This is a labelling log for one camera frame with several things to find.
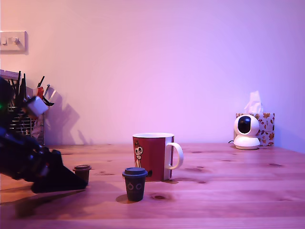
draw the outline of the red mug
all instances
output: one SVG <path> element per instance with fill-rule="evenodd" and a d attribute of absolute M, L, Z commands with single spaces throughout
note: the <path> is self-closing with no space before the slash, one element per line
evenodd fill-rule
<path fill-rule="evenodd" d="M 148 171 L 146 180 L 163 181 L 172 177 L 172 170 L 183 163 L 183 151 L 168 133 L 146 133 L 132 136 L 136 167 Z M 173 149 L 178 152 L 178 162 L 173 166 Z"/>

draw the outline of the cup lid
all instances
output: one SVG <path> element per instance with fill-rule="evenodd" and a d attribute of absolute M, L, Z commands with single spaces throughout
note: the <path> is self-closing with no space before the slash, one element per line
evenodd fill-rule
<path fill-rule="evenodd" d="M 80 165 L 80 166 L 75 166 L 73 171 L 86 171 L 86 170 L 90 170 L 91 166 L 90 165 Z"/>
<path fill-rule="evenodd" d="M 126 168 L 122 173 L 123 177 L 141 178 L 147 176 L 148 172 L 145 168 L 131 167 Z"/>

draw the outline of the white camera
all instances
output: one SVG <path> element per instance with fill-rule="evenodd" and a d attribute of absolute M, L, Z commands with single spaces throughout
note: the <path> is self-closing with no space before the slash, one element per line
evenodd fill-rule
<path fill-rule="evenodd" d="M 234 131 L 237 137 L 234 145 L 238 149 L 257 149 L 260 145 L 258 138 L 255 136 L 259 130 L 258 120 L 249 114 L 239 116 L 234 122 Z"/>

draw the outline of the mug handle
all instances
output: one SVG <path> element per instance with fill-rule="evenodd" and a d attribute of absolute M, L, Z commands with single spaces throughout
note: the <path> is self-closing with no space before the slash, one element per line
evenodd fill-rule
<path fill-rule="evenodd" d="M 175 143 L 175 142 L 170 142 L 166 146 L 173 146 L 173 147 L 176 148 L 176 150 L 178 152 L 178 163 L 175 166 L 167 165 L 166 168 L 167 169 L 179 168 L 183 163 L 183 151 L 182 151 L 181 146 L 178 143 Z"/>

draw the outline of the switch plate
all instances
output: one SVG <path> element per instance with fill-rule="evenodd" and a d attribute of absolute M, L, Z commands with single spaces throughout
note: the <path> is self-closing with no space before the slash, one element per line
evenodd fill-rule
<path fill-rule="evenodd" d="M 24 52 L 26 51 L 26 39 L 25 39 L 25 31 L 1 31 L 1 44 L 0 44 L 0 51 L 18 51 Z M 19 42 L 15 44 L 12 41 L 12 38 L 17 37 Z"/>

